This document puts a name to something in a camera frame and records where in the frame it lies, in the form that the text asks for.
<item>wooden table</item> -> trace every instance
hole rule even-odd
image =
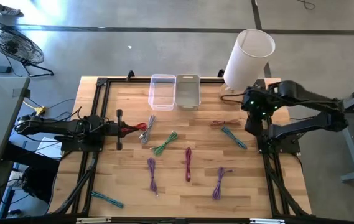
[[[89,115],[97,77],[82,77],[74,110]],[[266,83],[278,82],[267,78]],[[92,198],[90,216],[112,217],[271,217],[263,158],[258,153],[255,137],[244,130],[247,114],[238,105],[226,105],[218,97],[220,84],[202,84],[202,104],[197,111],[153,111],[147,103],[148,83],[113,83],[110,88],[106,116],[116,119],[116,109],[123,110],[123,121],[129,125],[157,118],[150,141],[141,145],[140,131],[123,139],[123,150],[116,150],[116,138],[106,137],[100,153],[93,190],[124,203],[120,209],[98,198]],[[247,146],[240,149],[221,127],[211,127],[212,120],[240,119],[242,126],[230,129]],[[276,124],[287,124],[287,108],[272,117]],[[170,143],[159,157],[151,147],[162,144],[172,131],[178,140]],[[185,181],[185,148],[192,149],[192,180]],[[82,154],[71,153],[59,166],[50,212],[57,209],[76,185]],[[159,196],[150,191],[147,159],[156,160],[155,180]],[[299,205],[310,211],[304,178],[297,159],[281,154],[282,173],[287,189]],[[222,198],[213,200],[217,169],[223,166],[234,172],[222,180]],[[83,205],[85,190],[82,191]],[[276,191],[279,210],[280,195]]]

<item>teal cable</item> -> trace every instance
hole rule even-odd
[[[232,138],[236,143],[237,145],[242,148],[242,149],[247,149],[247,146],[242,142],[240,141],[239,139],[237,139],[233,133],[231,132],[231,130],[229,130],[227,127],[222,127],[221,130],[227,135],[229,136],[230,138]]]
[[[157,147],[152,147],[152,148],[151,148],[151,149],[153,150],[154,155],[155,155],[155,156],[161,155],[161,154],[163,153],[163,150],[165,149],[165,146],[166,146],[168,143],[170,143],[170,142],[176,140],[177,138],[178,138],[177,133],[176,133],[175,131],[172,131],[172,132],[171,132],[171,135],[169,136],[169,138],[168,138],[167,140],[165,140],[165,142],[164,142],[162,145],[157,146]]]
[[[107,201],[107,202],[111,203],[112,205],[115,205],[115,206],[117,206],[119,208],[123,208],[124,207],[123,203],[118,202],[115,199],[109,198],[109,197],[107,197],[107,196],[105,196],[105,195],[103,195],[103,194],[101,194],[99,192],[91,191],[91,195],[96,197],[96,198],[103,199],[103,200],[105,200],[105,201]]]

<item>floor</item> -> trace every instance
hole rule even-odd
[[[306,10],[294,0],[257,0],[263,29],[354,30],[354,1],[309,0]],[[250,0],[2,0],[18,7],[23,17],[0,16],[7,25],[74,27],[255,28]],[[74,98],[82,75],[196,73],[216,76],[225,68],[237,34],[170,32],[22,31],[42,48],[42,64],[54,77],[33,78],[32,99],[50,106]],[[276,35],[276,51],[269,60],[272,77],[294,80],[308,90],[347,97],[354,91],[354,35]],[[0,65],[7,60],[0,54]],[[26,75],[12,61],[18,75]],[[49,111],[71,111],[69,101]],[[31,113],[23,106],[20,114]],[[290,108],[294,118],[314,114]],[[13,135],[21,144],[24,138]],[[314,131],[301,140],[304,176],[312,211],[325,218],[354,220],[354,182],[340,176],[354,171],[342,133]],[[32,149],[37,144],[29,143]],[[25,215],[39,215],[46,204],[26,198],[12,205]]]

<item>electric fan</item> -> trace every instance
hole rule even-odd
[[[54,73],[46,68],[37,66],[44,61],[44,53],[33,41],[15,29],[0,23],[0,52],[6,57],[19,61],[23,67],[33,66],[50,73],[32,75],[27,71],[30,77],[41,77],[46,75],[54,75]]]

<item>white paper tube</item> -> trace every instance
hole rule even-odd
[[[275,41],[267,33],[255,29],[241,32],[226,65],[225,83],[234,90],[253,85],[274,51]]]

